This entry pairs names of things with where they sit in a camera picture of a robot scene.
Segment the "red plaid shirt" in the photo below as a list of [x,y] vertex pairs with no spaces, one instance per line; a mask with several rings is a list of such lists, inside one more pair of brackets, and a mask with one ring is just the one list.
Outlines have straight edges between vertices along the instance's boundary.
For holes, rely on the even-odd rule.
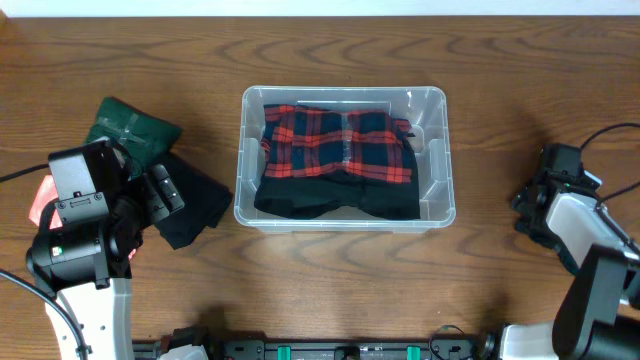
[[340,112],[304,105],[264,107],[264,175],[308,178],[344,172],[390,184],[417,174],[410,123],[387,112]]

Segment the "dark navy garment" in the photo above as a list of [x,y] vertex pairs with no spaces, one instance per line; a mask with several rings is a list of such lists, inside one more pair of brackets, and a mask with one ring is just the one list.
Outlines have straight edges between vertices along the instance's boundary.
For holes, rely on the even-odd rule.
[[514,229],[519,233],[527,235],[535,243],[552,250],[570,274],[577,274],[579,265],[576,263],[574,257],[570,254],[561,239],[546,225],[541,222],[537,223],[533,220],[521,218],[515,223]]

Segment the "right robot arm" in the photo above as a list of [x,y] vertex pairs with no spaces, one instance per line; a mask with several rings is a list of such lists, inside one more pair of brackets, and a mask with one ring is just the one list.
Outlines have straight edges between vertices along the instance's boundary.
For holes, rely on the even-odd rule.
[[596,196],[581,167],[543,167],[514,199],[520,232],[553,250],[574,280],[554,321],[508,325],[500,359],[636,359],[639,323],[619,314],[639,307],[639,247]]

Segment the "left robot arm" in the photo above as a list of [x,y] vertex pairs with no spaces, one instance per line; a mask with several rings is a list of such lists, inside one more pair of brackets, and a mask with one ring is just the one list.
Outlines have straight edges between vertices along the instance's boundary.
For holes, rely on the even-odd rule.
[[132,177],[126,149],[101,140],[48,157],[56,199],[26,254],[64,359],[131,359],[130,256],[145,228],[184,206],[161,164]]

